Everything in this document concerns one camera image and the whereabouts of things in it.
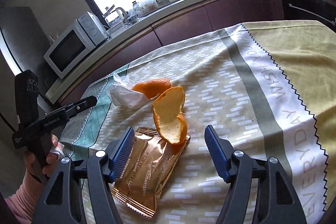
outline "tablecloth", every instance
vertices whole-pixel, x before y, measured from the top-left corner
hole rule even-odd
[[[308,224],[336,195],[336,34],[317,21],[242,23],[158,48],[116,71],[136,81],[169,78],[182,86],[190,142],[165,186],[157,212],[146,219],[119,202],[124,223],[214,223],[228,185],[204,141],[218,135],[250,157],[277,157],[297,191]],[[152,102],[140,109],[114,106],[107,93],[113,73],[93,83],[95,107],[65,127],[60,141],[73,160],[105,149],[128,126],[155,127]],[[253,179],[244,223],[251,223]],[[83,202],[95,223],[87,182]]]

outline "oven handle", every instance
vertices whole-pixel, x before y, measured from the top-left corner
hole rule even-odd
[[[322,18],[323,20],[325,20],[325,21],[329,22],[330,24],[332,24],[333,26],[335,26],[335,27],[336,27],[336,23],[335,23],[335,21],[336,21],[336,18],[335,18],[335,21],[330,21],[329,19],[326,19],[326,18],[324,18],[324,17],[322,17],[322,16],[320,16],[320,15],[318,15],[318,14],[315,14],[315,13],[313,13],[313,12],[311,12],[311,11],[308,11],[308,10],[302,9],[302,8],[300,8],[300,7],[293,6],[293,5],[291,5],[290,3],[289,3],[289,6],[290,6],[290,7],[292,7],[292,8],[299,9],[299,10],[301,10],[301,11],[304,11],[304,12],[310,13],[310,14],[312,14],[312,15],[318,16],[319,18]]]

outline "gold wrapper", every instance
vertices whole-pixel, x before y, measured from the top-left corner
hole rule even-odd
[[[155,129],[138,128],[131,154],[111,193],[127,207],[152,218],[163,187],[189,139],[187,136],[181,150],[174,155]]]

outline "orange peel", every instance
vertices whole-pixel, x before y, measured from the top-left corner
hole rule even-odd
[[[160,136],[173,146],[187,136],[187,122],[182,113],[185,94],[181,86],[164,91],[153,103],[153,118]]]
[[[132,90],[143,93],[148,99],[152,99],[171,87],[171,82],[167,78],[154,79],[148,82],[141,82],[134,85]]]

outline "microwave door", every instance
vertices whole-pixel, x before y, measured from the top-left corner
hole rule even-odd
[[[62,79],[94,48],[95,45],[75,21],[49,48],[45,59]]]

